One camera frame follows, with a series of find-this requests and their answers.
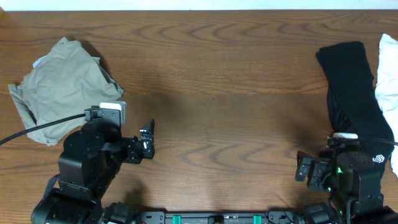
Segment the khaki green shorts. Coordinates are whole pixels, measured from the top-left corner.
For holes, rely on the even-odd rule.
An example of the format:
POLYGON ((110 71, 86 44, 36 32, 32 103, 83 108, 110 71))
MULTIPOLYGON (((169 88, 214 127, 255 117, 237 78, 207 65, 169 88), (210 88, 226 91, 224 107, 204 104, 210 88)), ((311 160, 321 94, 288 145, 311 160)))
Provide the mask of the khaki green shorts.
POLYGON ((84 110, 115 101, 124 89, 77 40, 62 38, 41 57, 20 84, 8 86, 25 130, 1 140, 28 135, 35 142, 56 145, 85 123, 84 110))

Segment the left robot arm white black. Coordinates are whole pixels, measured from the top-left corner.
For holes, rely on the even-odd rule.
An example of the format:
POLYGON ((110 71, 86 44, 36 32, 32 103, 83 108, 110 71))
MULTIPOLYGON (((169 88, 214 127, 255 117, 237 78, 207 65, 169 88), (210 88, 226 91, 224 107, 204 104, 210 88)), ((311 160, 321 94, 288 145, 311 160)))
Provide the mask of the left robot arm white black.
POLYGON ((59 173, 49 180, 31 222, 140 223, 138 210, 122 202, 104 208, 101 199, 123 163, 154 157, 154 129, 150 120, 139 138, 124 138, 119 124, 96 119, 69 135, 58 158, 59 173))

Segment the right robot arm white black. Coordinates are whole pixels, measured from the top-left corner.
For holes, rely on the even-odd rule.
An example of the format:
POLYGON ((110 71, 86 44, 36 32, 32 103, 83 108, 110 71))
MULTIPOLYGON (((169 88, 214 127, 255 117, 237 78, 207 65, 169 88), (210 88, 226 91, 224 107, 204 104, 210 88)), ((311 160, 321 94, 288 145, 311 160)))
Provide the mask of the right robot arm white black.
POLYGON ((397 212, 384 205, 381 175, 362 152, 331 152, 321 158, 297 153, 295 180, 329 193, 328 203, 306 206, 294 223, 397 224, 397 212))

